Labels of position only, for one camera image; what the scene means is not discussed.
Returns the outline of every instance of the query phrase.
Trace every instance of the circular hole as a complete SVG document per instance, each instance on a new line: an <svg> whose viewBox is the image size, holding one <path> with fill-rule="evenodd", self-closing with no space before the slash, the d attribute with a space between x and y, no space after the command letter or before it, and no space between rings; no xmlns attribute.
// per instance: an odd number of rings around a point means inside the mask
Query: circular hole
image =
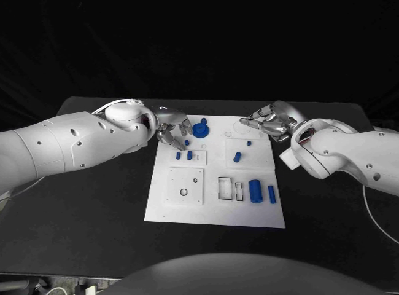
<svg viewBox="0 0 399 295"><path fill-rule="evenodd" d="M99 127L100 127L102 130L106 130L106 126L104 126L104 124L100 123L100 122L99 122Z"/></svg>
<svg viewBox="0 0 399 295"><path fill-rule="evenodd" d="M70 133L73 136L79 136L79 132L74 129L70 129Z"/></svg>

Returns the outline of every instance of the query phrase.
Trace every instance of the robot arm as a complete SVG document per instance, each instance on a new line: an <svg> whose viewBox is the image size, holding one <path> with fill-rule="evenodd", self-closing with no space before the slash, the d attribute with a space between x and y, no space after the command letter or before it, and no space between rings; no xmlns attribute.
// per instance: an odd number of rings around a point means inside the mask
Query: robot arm
<svg viewBox="0 0 399 295"><path fill-rule="evenodd" d="M399 196L399 134L358 133L335 120L308 120L283 101L240 122L260 129L277 143L290 137L290 147L280 154L290 169L302 166L318 179L344 171L364 186Z"/></svg>
<svg viewBox="0 0 399 295"><path fill-rule="evenodd" d="M184 150L171 135L175 125L191 134L185 114L139 100L117 100L91 114L77 112L0 133L0 195L44 176L90 168L146 146L155 131L161 142Z"/></svg>

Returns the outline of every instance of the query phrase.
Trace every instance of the robotic hand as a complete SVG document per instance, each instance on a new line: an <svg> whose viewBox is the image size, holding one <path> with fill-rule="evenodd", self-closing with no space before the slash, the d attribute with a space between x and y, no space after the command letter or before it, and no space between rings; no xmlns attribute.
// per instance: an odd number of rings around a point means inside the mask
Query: robotic hand
<svg viewBox="0 0 399 295"><path fill-rule="evenodd" d="M0 196L14 187L63 172L96 166L158 140L184 146L171 130L191 134L185 114L161 106L148 109L139 100L116 100L94 112L50 118L21 129L0 132Z"/></svg>
<svg viewBox="0 0 399 295"><path fill-rule="evenodd" d="M399 134L378 131L358 133L331 119L308 120L283 101L274 101L240 123L260 129L290 147L280 159L295 169L302 166L318 179L344 171L367 187L399 196Z"/></svg>

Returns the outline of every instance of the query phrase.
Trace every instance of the blue knob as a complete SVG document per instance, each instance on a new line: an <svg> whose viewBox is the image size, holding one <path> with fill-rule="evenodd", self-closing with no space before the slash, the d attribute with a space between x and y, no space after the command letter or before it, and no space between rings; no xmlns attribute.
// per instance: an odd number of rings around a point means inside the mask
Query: blue knob
<svg viewBox="0 0 399 295"><path fill-rule="evenodd" d="M234 156L234 158L233 158L233 161L234 161L236 163L238 163L238 161L240 161L240 157L241 157L241 153L240 153L240 152L236 152L236 156Z"/></svg>
<svg viewBox="0 0 399 295"><path fill-rule="evenodd" d="M204 138L210 134L210 128L205 125L205 118L201 118L200 123L192 126L192 135L197 138Z"/></svg>

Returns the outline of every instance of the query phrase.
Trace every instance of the screw hole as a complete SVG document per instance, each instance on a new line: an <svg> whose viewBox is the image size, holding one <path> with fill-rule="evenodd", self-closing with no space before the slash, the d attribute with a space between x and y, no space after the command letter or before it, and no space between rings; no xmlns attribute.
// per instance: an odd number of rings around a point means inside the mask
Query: screw hole
<svg viewBox="0 0 399 295"><path fill-rule="evenodd" d="M79 136L79 132L74 129L70 129L70 133L73 136Z"/></svg>

